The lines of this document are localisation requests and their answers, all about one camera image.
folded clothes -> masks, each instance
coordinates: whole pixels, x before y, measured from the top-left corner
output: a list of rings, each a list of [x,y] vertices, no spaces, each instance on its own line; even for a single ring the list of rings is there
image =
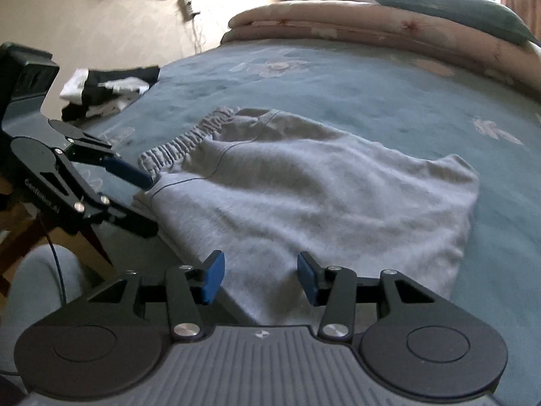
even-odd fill
[[[449,297],[479,189],[457,155],[421,160],[278,110],[218,109],[140,161],[157,182],[137,200],[161,236],[189,264],[223,250],[225,308],[263,325],[321,316],[297,282],[303,250]]]
[[[158,82],[159,74],[158,66],[109,71],[77,69],[60,92],[60,98],[69,102],[62,109],[62,120],[120,112]]]

bed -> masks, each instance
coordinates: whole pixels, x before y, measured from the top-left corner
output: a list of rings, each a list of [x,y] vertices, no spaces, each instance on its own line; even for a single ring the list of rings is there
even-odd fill
[[[355,6],[340,4],[338,13]],[[355,10],[372,10],[366,7]],[[165,66],[135,104],[85,129],[136,163],[230,105],[292,112],[418,158],[460,155],[479,173],[480,193],[451,300],[495,327],[508,345],[497,399],[534,406],[541,399],[538,49],[388,9],[370,14],[377,26],[364,17],[363,26],[348,28],[332,13],[328,19],[300,14],[301,2],[248,11],[232,20],[222,46]],[[413,36],[407,17],[416,23],[424,17],[430,28]],[[468,55],[477,37],[489,52]],[[96,189],[132,203],[135,188],[99,168],[81,171]],[[161,238],[138,239],[106,224],[97,231],[119,270],[159,271],[179,262]],[[218,300],[239,321],[251,321],[227,291]]]

gray ribbed panel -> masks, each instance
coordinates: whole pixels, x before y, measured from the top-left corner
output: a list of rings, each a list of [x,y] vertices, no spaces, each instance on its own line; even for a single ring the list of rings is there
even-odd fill
[[[315,339],[307,327],[217,327],[207,340],[172,347],[136,388],[85,406],[427,406],[378,386],[345,346]],[[66,402],[32,394],[22,406]],[[497,406],[483,398],[461,406]]]

folded blanket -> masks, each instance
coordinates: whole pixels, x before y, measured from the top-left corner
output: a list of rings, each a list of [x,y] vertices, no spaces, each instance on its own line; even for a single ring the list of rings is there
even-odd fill
[[[163,238],[189,264],[222,249],[224,290],[258,324],[319,321],[297,282],[303,250],[448,297],[479,188],[459,156],[420,160],[278,110],[218,109],[140,162],[158,181],[137,199]]]
[[[107,71],[77,69],[60,92],[60,99],[69,102],[62,109],[62,120],[118,113],[158,82],[159,74],[158,66]]]
[[[356,1],[283,1],[229,21],[222,44],[322,38],[421,53],[512,85],[541,99],[541,48],[517,46],[444,18]]]

clothing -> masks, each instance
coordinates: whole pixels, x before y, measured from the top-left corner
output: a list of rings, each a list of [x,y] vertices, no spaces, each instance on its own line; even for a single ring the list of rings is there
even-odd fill
[[[69,102],[62,109],[62,120],[120,112],[158,82],[159,74],[158,66],[109,71],[77,69],[60,92],[60,98]]]
[[[449,297],[479,188],[459,156],[409,157],[278,110],[220,108],[141,164],[158,181],[137,199],[161,236],[188,264],[223,250],[224,307],[260,325],[319,322],[296,277],[304,250]]]
[[[62,270],[68,302],[77,299],[101,282],[102,279],[97,273],[81,265],[69,250],[55,246],[55,251]],[[61,295],[58,271],[51,248],[49,245],[39,246],[18,266],[7,297],[0,326],[0,369],[17,372],[13,359],[17,339],[30,325],[59,309]],[[6,378],[24,389],[20,377]]]

